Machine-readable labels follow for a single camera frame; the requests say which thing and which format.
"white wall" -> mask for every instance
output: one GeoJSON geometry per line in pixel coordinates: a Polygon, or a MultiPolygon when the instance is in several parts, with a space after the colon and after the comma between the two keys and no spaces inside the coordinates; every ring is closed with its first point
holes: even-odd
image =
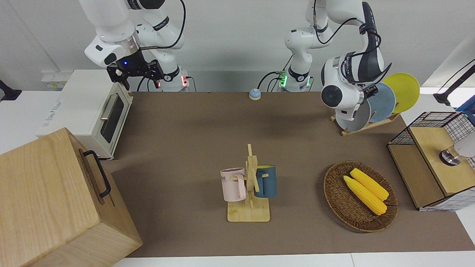
{"type": "Polygon", "coordinates": [[[15,89],[35,90],[42,88],[41,70],[59,69],[10,2],[0,0],[0,79],[15,89]]]}
{"type": "MultiPolygon", "coordinates": [[[[455,72],[475,58],[475,34],[469,32],[446,60],[434,71],[423,87],[441,87],[455,72]]],[[[473,64],[461,70],[445,87],[452,85],[473,64]]],[[[460,87],[475,87],[475,76],[468,78],[460,87]]]]}
{"type": "MultiPolygon", "coordinates": [[[[381,49],[385,62],[393,62],[390,73],[411,73],[421,84],[463,40],[465,33],[472,30],[475,21],[475,1],[471,0],[368,1],[383,38],[381,49]]],[[[221,71],[239,71],[236,75],[240,76],[243,71],[266,73],[282,69],[290,56],[284,45],[284,36],[293,28],[308,25],[304,18],[307,0],[185,2],[188,17],[185,46],[177,52],[179,62],[191,73],[210,71],[216,73],[206,77],[220,77],[202,82],[206,84],[201,87],[202,91],[217,88],[241,90],[238,84],[222,84],[228,73],[222,75],[221,71]]],[[[40,56],[29,55],[34,49],[20,45],[20,40],[12,43],[11,38],[0,39],[0,76],[8,77],[15,86],[33,89],[40,78],[39,72],[52,69],[51,63],[44,59],[45,54],[50,55],[64,71],[97,68],[83,54],[95,31],[77,0],[0,0],[0,3],[3,6],[12,4],[33,33],[33,39],[38,40],[45,51],[40,56]],[[9,46],[8,52],[5,52],[5,45],[9,46]],[[8,62],[11,67],[6,68],[7,64],[3,62],[8,62]]],[[[0,10],[1,31],[3,36],[12,36],[11,32],[17,33],[18,29],[16,25],[8,24],[15,19],[7,16],[14,12],[4,11],[3,6],[0,10]]],[[[164,8],[171,20],[180,25],[180,2],[168,0],[164,8]]],[[[336,25],[331,23],[331,27],[335,29],[336,25]]],[[[320,84],[320,69],[327,58],[360,48],[357,29],[347,26],[336,35],[330,47],[313,50],[311,75],[316,77],[315,85],[320,84]]]]}

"mug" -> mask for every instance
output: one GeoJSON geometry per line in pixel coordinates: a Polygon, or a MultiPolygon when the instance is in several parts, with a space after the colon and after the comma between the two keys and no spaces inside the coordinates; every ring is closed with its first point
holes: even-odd
{"type": "Polygon", "coordinates": [[[247,191],[244,184],[244,168],[230,168],[220,171],[224,201],[235,202],[246,199],[247,191]]]}
{"type": "Polygon", "coordinates": [[[274,165],[260,165],[257,167],[256,177],[259,184],[259,192],[254,189],[254,195],[258,198],[273,198],[277,195],[277,177],[274,165]]]}

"oven window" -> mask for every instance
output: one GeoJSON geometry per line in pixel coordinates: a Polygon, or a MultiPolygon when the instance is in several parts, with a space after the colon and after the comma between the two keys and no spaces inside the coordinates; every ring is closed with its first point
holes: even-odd
{"type": "Polygon", "coordinates": [[[109,120],[105,121],[104,124],[102,124],[101,135],[108,143],[111,143],[112,141],[112,137],[115,133],[115,129],[117,128],[117,124],[119,123],[120,116],[122,114],[122,111],[124,110],[123,104],[124,103],[119,96],[112,109],[112,114],[109,120]]]}

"round woven tray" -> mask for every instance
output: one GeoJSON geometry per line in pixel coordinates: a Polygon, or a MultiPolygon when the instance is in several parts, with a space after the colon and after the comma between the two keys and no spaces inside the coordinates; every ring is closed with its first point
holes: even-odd
{"type": "Polygon", "coordinates": [[[363,232],[376,232],[386,229],[396,219],[398,199],[388,181],[372,167],[361,162],[339,162],[325,174],[323,190],[330,208],[344,223],[363,232]],[[358,168],[389,192],[384,201],[388,209],[378,216],[366,207],[361,200],[348,188],[343,180],[344,175],[351,177],[350,172],[358,168]]]}

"black cable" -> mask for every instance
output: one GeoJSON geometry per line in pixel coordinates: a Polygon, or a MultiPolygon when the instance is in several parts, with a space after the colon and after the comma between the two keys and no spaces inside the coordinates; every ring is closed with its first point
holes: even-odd
{"type": "MultiPolygon", "coordinates": [[[[282,71],[285,71],[285,68],[287,67],[287,65],[289,65],[290,60],[292,59],[292,57],[293,57],[293,55],[291,55],[291,56],[289,57],[289,60],[287,61],[287,63],[285,64],[285,66],[282,68],[282,71]]],[[[272,89],[270,90],[271,92],[274,90],[275,85],[277,84],[277,82],[278,82],[278,81],[275,81],[274,86],[272,86],[272,89]]]]}
{"type": "Polygon", "coordinates": [[[452,77],[450,77],[445,83],[444,85],[441,86],[441,88],[437,91],[437,94],[440,92],[440,90],[442,90],[442,88],[444,88],[444,86],[455,76],[457,75],[457,73],[459,73],[462,69],[464,69],[465,67],[467,67],[470,63],[474,62],[475,61],[475,58],[472,59],[470,62],[468,62],[465,66],[463,66],[460,70],[458,70],[457,72],[455,72],[455,74],[452,75],[452,77]]]}
{"type": "Polygon", "coordinates": [[[137,92],[140,90],[140,86],[142,85],[143,80],[145,80],[145,77],[142,78],[139,82],[139,86],[137,86],[137,92]]]}
{"type": "Polygon", "coordinates": [[[351,58],[351,57],[356,57],[356,56],[361,56],[361,55],[364,55],[364,54],[371,53],[371,52],[375,51],[376,49],[378,49],[378,48],[380,47],[381,41],[382,41],[381,36],[380,36],[379,34],[377,34],[377,33],[374,33],[374,32],[368,32],[368,34],[375,35],[375,36],[378,38],[378,44],[376,45],[376,47],[373,48],[373,49],[371,49],[370,51],[364,51],[364,52],[360,52],[360,53],[353,54],[353,55],[350,56],[350,58],[351,58]]]}
{"type": "MultiPolygon", "coordinates": [[[[343,64],[344,64],[344,63],[345,63],[345,61],[342,61],[342,63],[340,64],[340,73],[343,75],[343,77],[344,77],[345,79],[348,80],[347,76],[345,75],[345,72],[343,72],[343,64]]],[[[369,78],[369,80],[372,81],[372,80],[374,80],[374,79],[376,79],[376,78],[378,78],[379,76],[381,76],[381,75],[384,74],[384,75],[381,77],[381,79],[382,79],[382,78],[388,73],[389,68],[391,68],[391,66],[392,66],[392,63],[389,63],[389,65],[388,65],[383,71],[381,71],[379,74],[377,74],[377,75],[375,75],[375,76],[369,78]]],[[[366,83],[366,82],[363,82],[363,81],[353,81],[353,83],[356,83],[356,84],[363,84],[363,83],[366,83]]]]}
{"type": "Polygon", "coordinates": [[[310,84],[310,88],[308,89],[309,92],[312,89],[312,86],[314,85],[314,81],[315,81],[315,78],[313,78],[313,76],[310,77],[310,79],[312,79],[312,83],[310,84]]]}
{"type": "Polygon", "coordinates": [[[188,76],[188,77],[189,77],[190,79],[192,79],[192,80],[193,80],[193,86],[195,87],[195,92],[197,92],[197,91],[196,91],[196,82],[195,82],[195,78],[193,78],[193,77],[191,77],[191,76],[188,76]]]}
{"type": "Polygon", "coordinates": [[[383,74],[383,75],[380,77],[380,79],[379,79],[376,83],[374,83],[374,84],[377,84],[377,83],[379,83],[380,81],[383,80],[383,78],[386,76],[386,74],[388,73],[388,71],[389,71],[389,69],[391,68],[391,66],[392,66],[392,63],[389,63],[389,65],[388,65],[388,66],[383,70],[383,72],[382,72],[382,73],[384,73],[384,74],[383,74]]]}
{"type": "Polygon", "coordinates": [[[172,48],[174,47],[176,44],[178,44],[178,42],[180,41],[180,38],[181,38],[181,35],[183,34],[183,30],[185,29],[185,21],[186,21],[186,7],[185,7],[185,3],[183,2],[183,0],[180,0],[181,4],[183,5],[183,23],[181,24],[181,30],[180,30],[180,34],[178,35],[178,38],[177,40],[170,46],[166,46],[166,47],[160,47],[160,46],[154,46],[153,49],[169,49],[169,48],[172,48]]]}
{"type": "Polygon", "coordinates": [[[346,23],[352,21],[352,20],[357,20],[357,18],[351,18],[351,19],[347,19],[345,20],[340,26],[338,26],[338,28],[336,29],[336,31],[332,34],[332,36],[330,36],[330,38],[328,38],[328,40],[326,42],[322,42],[320,40],[320,37],[318,37],[318,32],[317,32],[317,40],[322,44],[322,45],[326,45],[328,44],[328,42],[330,42],[330,40],[333,38],[333,36],[335,36],[335,34],[343,27],[343,25],[345,25],[346,23]]]}
{"type": "Polygon", "coordinates": [[[276,80],[276,83],[277,83],[277,80],[280,80],[280,76],[269,81],[269,84],[267,85],[267,91],[266,92],[269,92],[269,87],[270,87],[270,84],[272,83],[273,80],[276,80]]]}
{"type": "Polygon", "coordinates": [[[264,75],[264,77],[262,77],[261,81],[259,82],[259,85],[257,86],[257,88],[259,89],[261,87],[261,84],[264,81],[264,79],[267,78],[269,75],[272,75],[272,74],[279,74],[279,72],[278,71],[272,71],[272,72],[269,72],[266,75],[264,75]]]}

